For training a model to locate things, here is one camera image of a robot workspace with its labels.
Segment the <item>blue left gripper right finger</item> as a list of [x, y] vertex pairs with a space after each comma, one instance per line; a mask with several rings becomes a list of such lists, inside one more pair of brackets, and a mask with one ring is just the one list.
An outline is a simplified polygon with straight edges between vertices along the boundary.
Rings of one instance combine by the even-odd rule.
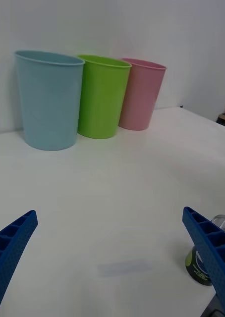
[[195, 281], [212, 285], [216, 292], [202, 316], [225, 317], [225, 215], [208, 220], [185, 207], [182, 222], [194, 243], [185, 259], [185, 267]]

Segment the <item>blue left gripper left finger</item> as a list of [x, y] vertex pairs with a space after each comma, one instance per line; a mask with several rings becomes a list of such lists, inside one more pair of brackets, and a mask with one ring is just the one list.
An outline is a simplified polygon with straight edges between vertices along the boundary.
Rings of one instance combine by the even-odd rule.
[[31, 210], [0, 231], [0, 305], [37, 225], [36, 211]]

